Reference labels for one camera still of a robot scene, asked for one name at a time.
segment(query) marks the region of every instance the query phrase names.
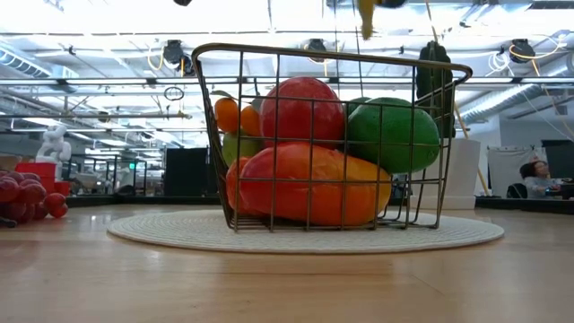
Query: round woven placemat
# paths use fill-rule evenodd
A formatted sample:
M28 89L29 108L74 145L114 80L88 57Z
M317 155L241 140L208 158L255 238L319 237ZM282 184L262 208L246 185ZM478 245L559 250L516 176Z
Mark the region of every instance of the round woven placemat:
M418 223L434 223L420 214ZM476 220L440 217L437 230L384 228L376 231L261 231L234 232L223 211L185 211L137 215L112 222L108 231L118 237L162 246L252 253L364 254L454 248L496 240L504 230Z

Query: wooden table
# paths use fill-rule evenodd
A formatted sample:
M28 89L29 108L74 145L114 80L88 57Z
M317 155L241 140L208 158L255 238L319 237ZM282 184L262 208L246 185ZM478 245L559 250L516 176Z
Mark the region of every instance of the wooden table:
M199 252L110 237L133 214L72 209L0 231L0 322L571 322L574 217L479 210L482 246L379 256Z

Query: leaf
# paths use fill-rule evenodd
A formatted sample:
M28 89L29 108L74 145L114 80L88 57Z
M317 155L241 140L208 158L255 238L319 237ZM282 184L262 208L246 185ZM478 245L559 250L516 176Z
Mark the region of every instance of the leaf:
M222 90L213 90L211 92L212 95L220 95L222 97L226 97L226 98L230 98L230 99L234 99L236 100L231 94L227 93L226 91L222 91Z
M255 109L255 111L257 111L257 112L261 112L261 103L263 103L263 99L260 99L260 98L253 99L251 101L251 105L253 106L253 109Z

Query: green pear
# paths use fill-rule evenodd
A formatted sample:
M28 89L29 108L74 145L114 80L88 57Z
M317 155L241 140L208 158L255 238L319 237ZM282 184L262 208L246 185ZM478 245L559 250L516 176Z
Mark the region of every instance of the green pear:
M223 136L223 159L228 167L238 159L237 146L239 143L238 133L227 133ZM262 143L259 140L249 139L241 130L241 144L239 145L239 157L253 157L261 151Z

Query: tangerine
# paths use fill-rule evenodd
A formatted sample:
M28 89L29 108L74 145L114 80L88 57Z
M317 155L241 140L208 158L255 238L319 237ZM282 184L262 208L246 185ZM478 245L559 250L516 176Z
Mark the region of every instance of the tangerine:
M261 136L259 125L259 112L253 106L246 106L241 111L241 127L246 134L251 136Z
M217 127L225 133L236 132L239 128L239 106L234 99L221 98L215 102Z

